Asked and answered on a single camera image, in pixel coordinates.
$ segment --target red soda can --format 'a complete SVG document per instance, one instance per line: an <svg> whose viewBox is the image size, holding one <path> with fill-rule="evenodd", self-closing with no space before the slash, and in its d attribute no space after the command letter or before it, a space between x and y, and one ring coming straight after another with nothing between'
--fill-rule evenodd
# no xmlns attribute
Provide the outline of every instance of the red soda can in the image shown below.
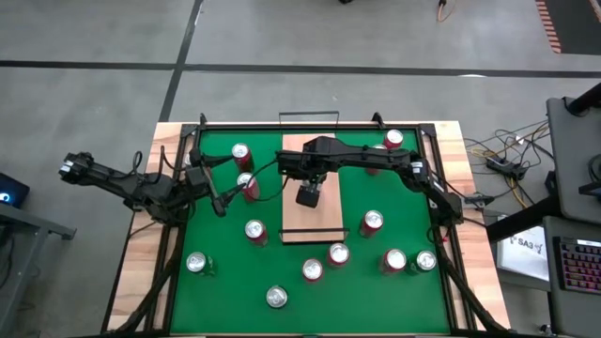
<svg viewBox="0 0 601 338"><path fill-rule="evenodd" d="M379 267L384 274L401 271L407 265L407 257L398 249L390 249L380 259Z"/></svg>
<svg viewBox="0 0 601 338"><path fill-rule="evenodd" d="M379 211L369 210L361 218L359 233L365 238L372 237L384 225L384 217Z"/></svg>
<svg viewBox="0 0 601 338"><path fill-rule="evenodd" d="M253 154L248 146L235 144L232 147L232 155L241 173L251 173L254 170Z"/></svg>
<svg viewBox="0 0 601 338"><path fill-rule="evenodd" d="M398 130L389 130L384 135L384 146L389 149L397 149L403 145L403 133Z"/></svg>
<svg viewBox="0 0 601 338"><path fill-rule="evenodd" d="M238 184L245 184L244 188L242 188L242 193L244 193L244 199L248 203L254 202L257 198L259 198L259 184L256 182L256 178L253 177L251 173L242 173L238 176Z"/></svg>
<svg viewBox="0 0 601 338"><path fill-rule="evenodd" d="M264 247L268 241L267 228L261 221L251 220L244 226L246 238L254 245Z"/></svg>
<svg viewBox="0 0 601 338"><path fill-rule="evenodd" d="M386 146L384 146L384 145L375 145L372 147L376 148L376 149L386 149ZM376 169L376 168L365 168L365 171L369 175L377 175L379 173L379 169Z"/></svg>
<svg viewBox="0 0 601 338"><path fill-rule="evenodd" d="M333 268L340 268L350 258L350 251L343 243L333 243L328 249L328 264Z"/></svg>
<svg viewBox="0 0 601 338"><path fill-rule="evenodd" d="M304 280L313 283L317 282L323 276L323 267L318 260L309 258L302 264L302 277Z"/></svg>

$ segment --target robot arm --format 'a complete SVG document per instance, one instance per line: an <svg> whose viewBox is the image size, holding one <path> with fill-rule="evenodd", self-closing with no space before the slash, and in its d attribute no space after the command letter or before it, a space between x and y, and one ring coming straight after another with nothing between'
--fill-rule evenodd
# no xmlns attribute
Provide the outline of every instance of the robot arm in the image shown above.
<svg viewBox="0 0 601 338"><path fill-rule="evenodd" d="M225 209L241 191L237 186L224 193L217 193L208 169L232 159L231 156L210 157L201 155L197 148L190 151L191 165L183 169L185 178L176 180L161 173L122 173L96 163L90 153L69 153L59 170L62 180L81 186L96 186L123 198L123 204L131 209L145 209L154 221L179 224L186 220L180 211L209 197L215 213L225 216Z"/></svg>
<svg viewBox="0 0 601 338"><path fill-rule="evenodd" d="M276 160L281 175L305 182L300 187L297 202L307 207L316 206L319 184L327 173L337 172L343 166L376 168L396 172L412 192L423 192L436 203L441 225L463 222L459 196L445 192L435 184L427 160L414 151L347 146L338 139L319 136L305 143L302 151L277 151Z"/></svg>

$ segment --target wooden table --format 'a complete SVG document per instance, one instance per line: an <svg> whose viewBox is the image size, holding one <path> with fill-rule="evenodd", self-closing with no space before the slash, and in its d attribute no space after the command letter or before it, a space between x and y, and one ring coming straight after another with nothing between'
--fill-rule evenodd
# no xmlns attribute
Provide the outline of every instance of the wooden table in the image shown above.
<svg viewBox="0 0 601 338"><path fill-rule="evenodd" d="M464 194L475 192L468 155L463 143L461 129L459 128L459 123L457 121L411 121L391 123L434 124L436 126L439 143L439 153L441 155L444 174L447 181ZM182 124L184 123L159 123L157 125L152 141L152 148L150 149L150 155L148 157L148 164L146 166L147 172L158 171L161 146L165 147L167 159L171 163L175 161ZM252 123L233 122L229 124L249 125ZM365 124L365 122L340 122L340 125L342 124ZM172 174L169 168L163 168L163 172L167 175ZM466 217L479 221L482 220L482 215L473 209L464 209L464 214ZM147 214L136 213L133 217L131 231L133 232L150 222L151 220ZM492 314L495 320L505 328L509 328L509 318L505 310L501 287L497 277L497 270L492 253L490 252L486 230L478 224L469 222L460 224L456 229L470 288L485 308ZM170 231L171 234L169 237L169 246L167 247L167 258L173 251L176 237L175 234L177 233L176 229L171 229ZM161 233L162 227L157 224L136 234L135 237L128 241L123 256L121 270L116 276L116 288L113 295L114 300L109 303L110 314L107 315L103 329L114 330L123 324L150 288L157 260ZM445 245L447 251L449 251L450 244L446 243ZM162 326L168 283L169 282L167 282L162 289L161 295L159 296L154 320L154 327L156 328ZM463 316L462 299L452 282L451 284L458 326L460 328L466 328L466 321ZM477 324L482 330L482 325L479 322Z"/></svg>

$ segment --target power strip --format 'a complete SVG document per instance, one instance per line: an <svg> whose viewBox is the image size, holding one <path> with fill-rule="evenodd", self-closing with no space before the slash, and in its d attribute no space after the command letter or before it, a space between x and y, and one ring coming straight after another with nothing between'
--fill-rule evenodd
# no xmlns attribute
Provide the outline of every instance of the power strip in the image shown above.
<svg viewBox="0 0 601 338"><path fill-rule="evenodd" d="M528 171L528 168L503 159L497 155L486 158L486 168L514 180L523 179Z"/></svg>

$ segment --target wooden block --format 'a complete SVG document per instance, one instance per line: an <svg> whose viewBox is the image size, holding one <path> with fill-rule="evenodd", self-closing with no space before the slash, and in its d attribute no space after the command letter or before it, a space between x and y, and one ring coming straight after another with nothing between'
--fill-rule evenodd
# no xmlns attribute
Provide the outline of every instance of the wooden block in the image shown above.
<svg viewBox="0 0 601 338"><path fill-rule="evenodd" d="M284 135L282 149L302 150L304 143L318 136L334 137L334 134L298 134ZM340 183L338 173L328 173L326 181L321 186L321 194L316 208L306 207L296 202L297 192L301 181L289 179L282 192L282 228L286 229L342 229L342 204L340 202ZM340 241L344 240L342 231L283 233L283 242L305 241Z"/></svg>

